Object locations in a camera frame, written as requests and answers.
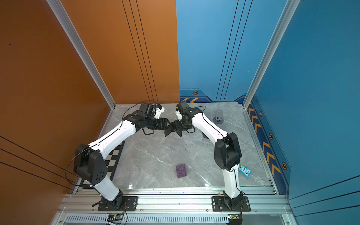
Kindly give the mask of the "purple-grey phone stand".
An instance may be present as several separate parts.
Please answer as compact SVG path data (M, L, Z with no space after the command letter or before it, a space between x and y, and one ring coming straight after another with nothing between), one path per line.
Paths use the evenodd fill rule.
M215 117L213 118L215 124L222 124L224 122L224 113L222 110L215 111Z

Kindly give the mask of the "black phone stand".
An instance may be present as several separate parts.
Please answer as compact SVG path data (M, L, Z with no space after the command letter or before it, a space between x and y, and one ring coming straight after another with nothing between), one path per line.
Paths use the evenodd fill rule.
M169 136L172 132L175 132L176 134L178 134L180 137L182 137L182 132L176 132L174 131L174 122L169 122L168 121L168 127L165 130L165 137Z

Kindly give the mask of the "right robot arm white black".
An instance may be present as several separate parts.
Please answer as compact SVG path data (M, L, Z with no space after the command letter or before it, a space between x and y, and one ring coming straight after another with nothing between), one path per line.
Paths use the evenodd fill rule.
M227 209L236 211L244 200L244 193L239 187L239 168L242 157L238 137L219 128L206 117L199 107L191 108L187 102L176 106L178 117L173 124L173 131L182 135L188 129L200 130L214 144L214 160L223 170L224 202Z

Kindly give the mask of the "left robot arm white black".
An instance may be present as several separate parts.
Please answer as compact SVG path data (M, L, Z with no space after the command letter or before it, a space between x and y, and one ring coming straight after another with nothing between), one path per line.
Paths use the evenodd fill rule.
M105 160L125 139L144 128L150 130L167 129L167 120L160 115L165 108L160 104L140 103L140 108L123 115L121 122L111 131L90 144L81 144L76 148L74 173L93 186L101 197L116 206L122 204L122 192L108 177Z

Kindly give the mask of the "purple square box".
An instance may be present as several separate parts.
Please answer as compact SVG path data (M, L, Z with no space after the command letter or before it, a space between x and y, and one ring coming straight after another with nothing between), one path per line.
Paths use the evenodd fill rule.
M186 177L187 176L186 165L185 164L177 165L176 173L178 178Z

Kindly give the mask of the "black white checkerboard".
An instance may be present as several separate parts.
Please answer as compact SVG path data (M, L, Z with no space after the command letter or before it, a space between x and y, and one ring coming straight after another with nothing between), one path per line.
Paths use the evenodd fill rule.
M74 160L74 172L79 175L89 185L99 184L105 177L111 180L114 177L119 159L125 142L116 146L106 158L103 158L99 151L95 151L81 144L76 149L76 159Z

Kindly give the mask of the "blue cartoon sticker card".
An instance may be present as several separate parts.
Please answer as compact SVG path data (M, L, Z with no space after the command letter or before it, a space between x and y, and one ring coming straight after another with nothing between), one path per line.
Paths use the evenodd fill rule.
M241 174L243 174L244 176L246 176L247 178L250 177L252 171L250 169L248 169L246 166L244 165L240 165L239 166L239 171Z

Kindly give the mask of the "green circuit board left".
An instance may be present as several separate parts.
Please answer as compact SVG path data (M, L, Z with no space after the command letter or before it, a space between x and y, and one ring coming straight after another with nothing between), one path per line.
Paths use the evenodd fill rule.
M124 219L124 214L108 214L106 223L108 225L121 225Z

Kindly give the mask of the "circuit board right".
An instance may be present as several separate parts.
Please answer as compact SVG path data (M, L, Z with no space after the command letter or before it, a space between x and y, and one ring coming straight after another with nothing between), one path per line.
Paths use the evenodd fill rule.
M242 225L243 216L242 215L228 215L228 225Z

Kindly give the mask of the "aluminium front rail frame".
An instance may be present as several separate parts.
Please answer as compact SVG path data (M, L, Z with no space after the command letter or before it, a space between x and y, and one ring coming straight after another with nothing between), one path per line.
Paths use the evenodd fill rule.
M108 214L124 214L121 225L228 224L228 215L242 215L244 225L295 225L287 197L270 185L242 186L250 212L214 212L212 197L223 196L222 187L175 187L124 190L137 196L136 211L98 211L101 200L92 189L66 195L52 221L54 225L107 225Z

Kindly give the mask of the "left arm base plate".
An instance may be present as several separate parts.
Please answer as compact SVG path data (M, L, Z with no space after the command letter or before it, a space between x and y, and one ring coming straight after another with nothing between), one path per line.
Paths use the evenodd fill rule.
M98 205L99 212L135 212L138 199L137 196L120 196L116 197L113 201L109 201L102 197L96 205Z

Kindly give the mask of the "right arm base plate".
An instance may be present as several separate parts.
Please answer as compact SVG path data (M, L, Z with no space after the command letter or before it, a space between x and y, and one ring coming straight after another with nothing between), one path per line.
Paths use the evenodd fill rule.
M212 210L214 212L250 212L251 207L247 197L240 200L232 200L224 196L211 197Z

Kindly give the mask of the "right aluminium corner post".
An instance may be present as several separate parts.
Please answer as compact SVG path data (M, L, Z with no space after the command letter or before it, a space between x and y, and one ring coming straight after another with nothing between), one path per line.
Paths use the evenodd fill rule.
M255 76L251 82L251 85L247 91L243 102L243 109L248 109L252 98L254 97L256 90L276 52L276 49L300 3L300 0L288 0L282 11L282 14L278 20L278 23L275 27L275 30L272 34L272 37L269 41L269 44L265 50L265 53L262 57L262 60L259 64L259 67L255 73Z

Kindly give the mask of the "aluminium corner post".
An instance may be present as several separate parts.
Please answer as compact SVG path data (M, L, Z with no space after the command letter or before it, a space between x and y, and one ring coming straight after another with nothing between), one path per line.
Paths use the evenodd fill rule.
M243 109L248 109L252 98L254 97L256 90L276 52L276 49L300 3L300 0L288 0L282 11L282 14L278 20L278 23L275 27L275 30L272 34L272 37L269 41L269 44L265 50L265 53L262 57L262 60L259 64L259 67L255 73L255 76L251 82L251 85L247 91L243 102Z
M93 59L91 58L88 50L86 49L80 35L78 34L75 26L73 25L70 17L68 16L63 4L59 0L47 0L48 5L56 16L58 22L65 31L67 37L81 58L83 64L87 68L95 84L103 95L105 101L111 109L116 107L116 103L110 94L103 78L101 77Z

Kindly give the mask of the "left aluminium corner post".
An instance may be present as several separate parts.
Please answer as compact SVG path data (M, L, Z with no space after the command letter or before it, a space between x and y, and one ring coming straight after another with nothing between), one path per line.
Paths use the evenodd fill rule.
M48 5L56 16L58 22L65 31L67 37L81 58L83 64L87 68L95 84L103 95L105 101L111 109L116 107L116 103L110 94L103 78L101 77L93 59L91 58L88 50L86 49L80 35L78 34L75 26L73 25L70 17L68 16L63 4L59 0L47 0Z

